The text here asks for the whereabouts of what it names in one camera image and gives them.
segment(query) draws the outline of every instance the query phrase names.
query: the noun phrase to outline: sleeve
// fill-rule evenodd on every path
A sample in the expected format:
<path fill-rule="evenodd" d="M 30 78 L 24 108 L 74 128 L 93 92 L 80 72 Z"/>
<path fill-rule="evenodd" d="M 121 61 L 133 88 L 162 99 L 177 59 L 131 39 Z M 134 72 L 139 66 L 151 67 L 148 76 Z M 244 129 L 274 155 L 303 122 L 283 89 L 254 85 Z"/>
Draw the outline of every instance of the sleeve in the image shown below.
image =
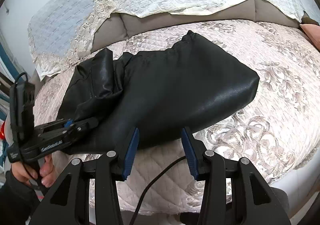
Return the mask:
<path fill-rule="evenodd" d="M 26 220 L 39 205 L 33 189 L 19 182 L 11 170 L 0 188 L 0 217 L 3 224 L 25 225 Z"/>

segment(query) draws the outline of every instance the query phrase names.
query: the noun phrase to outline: quilted bedspread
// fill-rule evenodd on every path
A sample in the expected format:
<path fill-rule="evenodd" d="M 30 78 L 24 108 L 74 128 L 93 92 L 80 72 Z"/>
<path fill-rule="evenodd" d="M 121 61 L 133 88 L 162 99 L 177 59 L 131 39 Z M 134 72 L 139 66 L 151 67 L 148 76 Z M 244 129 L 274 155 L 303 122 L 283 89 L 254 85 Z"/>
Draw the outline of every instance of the quilted bedspread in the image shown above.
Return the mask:
<path fill-rule="evenodd" d="M 232 116 L 194 134 L 208 149 L 225 158 L 249 158 L 268 183 L 297 167 L 320 140 L 320 54 L 299 29 L 273 23 L 225 20 L 191 23 L 138 34 L 110 45 L 114 59 L 125 51 L 161 50 L 181 40 L 188 30 L 197 32 L 260 77 L 255 99 Z M 36 125 L 55 120 L 74 68 L 54 77 L 41 89 L 35 103 Z M 195 86 L 201 92 L 201 86 Z M 123 210 L 133 211 L 146 185 L 175 159 L 184 155 L 180 140 L 141 150 L 131 175 L 118 182 Z M 98 155 L 54 154 L 61 172 L 74 157 Z M 190 175 L 184 160 L 171 168 L 148 191 L 141 214 L 199 212 L 204 182 Z M 227 183 L 227 200 L 231 197 Z M 94 180 L 90 183 L 94 206 Z"/>

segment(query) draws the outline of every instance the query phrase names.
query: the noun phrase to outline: human hand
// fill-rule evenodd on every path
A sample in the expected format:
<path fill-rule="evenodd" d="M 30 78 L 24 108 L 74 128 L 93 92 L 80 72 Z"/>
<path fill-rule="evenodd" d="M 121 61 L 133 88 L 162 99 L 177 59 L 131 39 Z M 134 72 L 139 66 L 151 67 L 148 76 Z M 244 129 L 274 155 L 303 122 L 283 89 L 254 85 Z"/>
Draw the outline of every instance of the human hand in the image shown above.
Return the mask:
<path fill-rule="evenodd" d="M 55 166 L 53 165 L 51 155 L 45 156 L 44 161 L 45 161 L 44 165 L 40 168 L 40 175 L 41 177 L 43 177 L 41 180 L 41 183 L 48 188 L 48 187 L 51 187 L 55 182 L 55 180 L 57 179 L 57 173 L 55 171 Z M 24 166 L 28 170 L 28 172 L 31 174 L 32 177 L 28 175 L 28 173 L 26 172 L 21 162 L 12 163 L 11 171 L 13 176 L 19 182 L 25 183 L 26 185 L 30 186 L 29 179 L 37 179 L 38 174 L 30 166 L 26 164 Z"/>

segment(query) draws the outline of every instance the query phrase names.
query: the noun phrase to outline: floral pattern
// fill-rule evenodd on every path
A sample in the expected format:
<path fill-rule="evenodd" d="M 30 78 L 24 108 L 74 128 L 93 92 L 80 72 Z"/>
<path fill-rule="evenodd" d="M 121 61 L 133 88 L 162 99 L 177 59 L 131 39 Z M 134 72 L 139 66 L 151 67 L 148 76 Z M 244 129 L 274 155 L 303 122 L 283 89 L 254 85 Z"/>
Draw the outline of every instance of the floral pattern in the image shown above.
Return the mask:
<path fill-rule="evenodd" d="M 247 24 L 247 25 L 250 25 L 250 24 L 253 23 L 252 21 L 243 20 L 243 19 L 231 19 L 231 20 L 229 20 L 229 21 L 231 21 L 231 22 L 236 22 L 236 23 Z"/>
<path fill-rule="evenodd" d="M 224 23 L 223 21 L 208 21 L 200 25 L 200 28 L 205 28 L 208 30 L 217 30 L 219 32 L 234 33 L 236 32 L 236 27 L 232 24 Z"/>
<path fill-rule="evenodd" d="M 170 38 L 165 39 L 165 41 L 168 43 L 166 48 L 171 48 L 176 42 L 181 41 L 183 36 L 183 33 L 178 33 Z"/>
<path fill-rule="evenodd" d="M 223 42 L 221 42 L 219 40 L 213 40 L 212 43 L 220 46 L 221 48 L 227 48 L 227 46 Z"/>
<path fill-rule="evenodd" d="M 173 25 L 173 26 L 170 26 L 170 27 L 161 28 L 159 30 L 162 31 L 162 32 L 168 32 L 168 31 L 170 32 L 170 31 L 174 31 L 178 27 L 179 27 L 178 25 Z"/>
<path fill-rule="evenodd" d="M 148 40 L 148 35 L 145 34 L 138 34 L 131 37 L 129 40 L 126 41 L 126 47 L 129 48 L 129 51 L 132 54 L 137 54 L 141 51 L 141 44 Z"/>
<path fill-rule="evenodd" d="M 272 25 L 270 25 L 270 23 L 267 22 L 257 22 L 258 25 L 262 26 L 264 29 L 267 29 L 269 32 L 271 32 L 273 35 L 275 36 L 279 36 L 279 33 L 277 31 L 277 29 L 275 29 L 274 27 L 272 27 Z"/>
<path fill-rule="evenodd" d="M 257 34 L 263 37 L 263 42 L 269 47 L 275 47 L 278 52 L 298 63 L 300 67 L 311 68 L 313 73 L 320 79 L 319 59 L 312 55 L 310 50 L 304 49 L 303 46 L 295 41 L 282 40 L 279 34 L 270 27 L 270 24 L 264 23 L 260 25 L 264 27 L 269 26 L 268 32 L 262 30 L 256 31 Z"/>
<path fill-rule="evenodd" d="M 279 140 L 271 132 L 270 123 L 264 116 L 256 115 L 244 122 L 244 115 L 244 110 L 238 110 L 225 120 L 200 131 L 198 138 L 203 140 L 206 137 L 207 149 L 222 154 L 226 159 L 247 157 L 258 170 L 264 170 L 262 176 L 270 182 L 292 166 L 294 152 L 279 145 Z M 199 196 L 204 192 L 204 181 L 192 181 L 186 192 L 187 204 L 200 206 L 202 198 Z M 227 180 L 227 203 L 231 197 L 231 181 Z"/>
<path fill-rule="evenodd" d="M 264 72 L 264 79 L 260 80 L 261 86 L 269 91 L 275 91 L 285 102 L 294 105 L 298 111 L 304 112 L 308 108 L 308 95 L 302 79 L 293 75 L 289 67 L 282 67 L 278 62 L 261 62 L 260 64 L 265 67 L 257 69 Z"/>

